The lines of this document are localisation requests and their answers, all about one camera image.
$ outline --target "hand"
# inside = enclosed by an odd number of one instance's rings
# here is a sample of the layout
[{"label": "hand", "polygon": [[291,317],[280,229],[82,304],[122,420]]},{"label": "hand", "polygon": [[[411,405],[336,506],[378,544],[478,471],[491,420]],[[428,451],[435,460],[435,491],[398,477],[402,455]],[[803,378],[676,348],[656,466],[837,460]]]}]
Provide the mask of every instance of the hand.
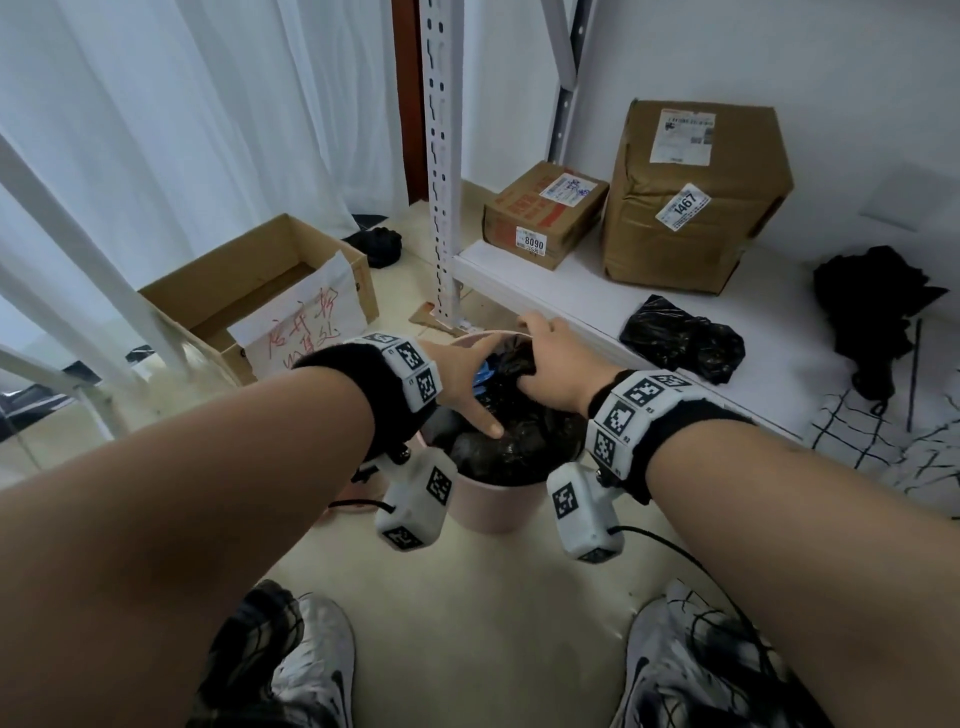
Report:
[{"label": "hand", "polygon": [[503,341],[503,334],[484,336],[471,347],[445,346],[418,339],[427,355],[437,362],[444,390],[437,397],[442,404],[467,418],[467,422],[497,440],[503,437],[503,425],[473,395],[473,378],[484,359]]},{"label": "hand", "polygon": [[587,417],[593,395],[624,368],[588,349],[564,319],[548,322],[533,311],[520,316],[517,322],[533,336],[537,373],[522,376],[516,386],[540,404]]}]

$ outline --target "pink bucket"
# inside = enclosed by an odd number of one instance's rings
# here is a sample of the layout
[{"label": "pink bucket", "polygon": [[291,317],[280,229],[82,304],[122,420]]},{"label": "pink bucket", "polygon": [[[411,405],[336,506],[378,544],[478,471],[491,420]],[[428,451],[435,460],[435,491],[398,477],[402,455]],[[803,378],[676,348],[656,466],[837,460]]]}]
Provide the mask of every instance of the pink bucket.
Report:
[{"label": "pink bucket", "polygon": [[[530,338],[516,331],[483,331],[462,336],[453,342],[453,346],[468,347],[492,333]],[[417,442],[425,447],[419,433]],[[461,526],[477,533],[509,533],[526,525],[545,498],[544,482],[504,488],[458,475],[447,513]]]}]

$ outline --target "handwritten sign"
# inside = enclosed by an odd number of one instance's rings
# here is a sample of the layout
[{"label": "handwritten sign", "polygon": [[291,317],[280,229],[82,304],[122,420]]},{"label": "handwritten sign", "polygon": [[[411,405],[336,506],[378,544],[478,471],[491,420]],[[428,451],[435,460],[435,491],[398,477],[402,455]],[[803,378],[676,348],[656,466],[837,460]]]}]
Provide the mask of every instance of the handwritten sign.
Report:
[{"label": "handwritten sign", "polygon": [[292,369],[304,356],[363,333],[353,271],[342,253],[228,331],[258,379]]}]

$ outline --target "open cardboard box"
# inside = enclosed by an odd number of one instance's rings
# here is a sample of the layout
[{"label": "open cardboard box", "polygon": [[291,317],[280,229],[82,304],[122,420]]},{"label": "open cardboard box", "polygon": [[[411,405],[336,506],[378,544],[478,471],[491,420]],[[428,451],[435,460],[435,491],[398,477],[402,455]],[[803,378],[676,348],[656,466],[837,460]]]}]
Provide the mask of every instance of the open cardboard box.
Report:
[{"label": "open cardboard box", "polygon": [[367,323],[379,316],[367,257],[288,214],[278,215],[140,289],[165,316],[223,356],[244,384],[256,381],[228,326],[306,278],[340,251],[353,270]]}]

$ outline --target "wristband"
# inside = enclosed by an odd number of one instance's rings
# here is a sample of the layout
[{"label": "wristband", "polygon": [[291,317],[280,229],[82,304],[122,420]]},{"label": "wristband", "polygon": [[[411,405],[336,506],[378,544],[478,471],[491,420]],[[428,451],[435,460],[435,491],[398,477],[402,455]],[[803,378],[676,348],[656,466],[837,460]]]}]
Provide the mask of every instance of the wristband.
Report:
[{"label": "wristband", "polygon": [[647,466],[670,437],[703,420],[752,421],[672,372],[621,372],[588,408],[587,450],[640,503],[650,502]]},{"label": "wristband", "polygon": [[437,408],[443,390],[437,365],[413,339],[371,333],[300,359],[300,367],[325,367],[356,384],[373,413],[373,441],[364,462],[417,434]]}]

